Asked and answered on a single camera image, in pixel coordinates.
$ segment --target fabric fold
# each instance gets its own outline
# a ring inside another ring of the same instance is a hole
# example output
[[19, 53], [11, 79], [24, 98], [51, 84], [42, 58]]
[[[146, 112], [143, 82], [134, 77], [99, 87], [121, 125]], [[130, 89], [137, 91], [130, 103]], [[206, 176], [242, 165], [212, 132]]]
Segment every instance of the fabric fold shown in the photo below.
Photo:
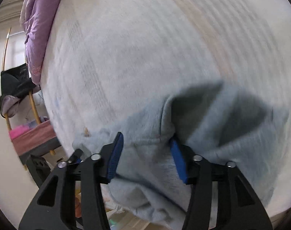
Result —
[[179, 179], [169, 150], [177, 134], [212, 163], [236, 162], [264, 206], [269, 202], [287, 151], [286, 108], [272, 108], [223, 82], [188, 87], [149, 103], [122, 122], [77, 135], [73, 148], [98, 153], [124, 135], [117, 176], [109, 186], [114, 201], [136, 216], [181, 229], [191, 189]]

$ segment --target white comforter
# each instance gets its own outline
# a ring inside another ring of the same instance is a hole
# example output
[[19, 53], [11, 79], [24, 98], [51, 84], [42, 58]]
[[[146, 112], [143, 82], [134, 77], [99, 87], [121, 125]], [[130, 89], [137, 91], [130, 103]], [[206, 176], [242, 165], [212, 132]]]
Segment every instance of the white comforter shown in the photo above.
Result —
[[[287, 0], [61, 0], [41, 85], [70, 154], [85, 127], [99, 129], [153, 97], [220, 78], [291, 111]], [[291, 206], [291, 131], [289, 147], [270, 217]]]

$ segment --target light blue cloth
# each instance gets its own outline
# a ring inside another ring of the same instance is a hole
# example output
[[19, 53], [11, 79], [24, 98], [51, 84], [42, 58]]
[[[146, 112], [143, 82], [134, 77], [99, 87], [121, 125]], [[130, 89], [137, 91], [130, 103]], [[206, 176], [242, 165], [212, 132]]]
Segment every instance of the light blue cloth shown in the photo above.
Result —
[[212, 163], [236, 162], [266, 205], [283, 164], [287, 121], [287, 110], [217, 82], [154, 100], [122, 122], [76, 136], [73, 148], [90, 156], [121, 131], [124, 149], [108, 185], [112, 198], [140, 218], [181, 229], [191, 189], [170, 153], [173, 134]]

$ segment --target bed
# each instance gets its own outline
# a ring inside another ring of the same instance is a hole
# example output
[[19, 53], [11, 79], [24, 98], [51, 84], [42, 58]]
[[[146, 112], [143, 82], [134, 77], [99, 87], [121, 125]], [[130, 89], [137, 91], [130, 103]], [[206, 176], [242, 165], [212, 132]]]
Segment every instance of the bed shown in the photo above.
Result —
[[[77, 132], [221, 78], [291, 112], [288, 0], [61, 0], [40, 83], [71, 154]], [[288, 133], [285, 165], [266, 207], [273, 221], [291, 207], [291, 127]]]

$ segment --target purple bedding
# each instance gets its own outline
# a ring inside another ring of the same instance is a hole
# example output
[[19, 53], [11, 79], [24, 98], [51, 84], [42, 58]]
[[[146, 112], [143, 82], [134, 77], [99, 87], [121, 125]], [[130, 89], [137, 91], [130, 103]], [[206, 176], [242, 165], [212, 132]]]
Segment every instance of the purple bedding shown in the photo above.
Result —
[[46, 44], [60, 0], [27, 0], [25, 22], [25, 58], [31, 78], [38, 85]]

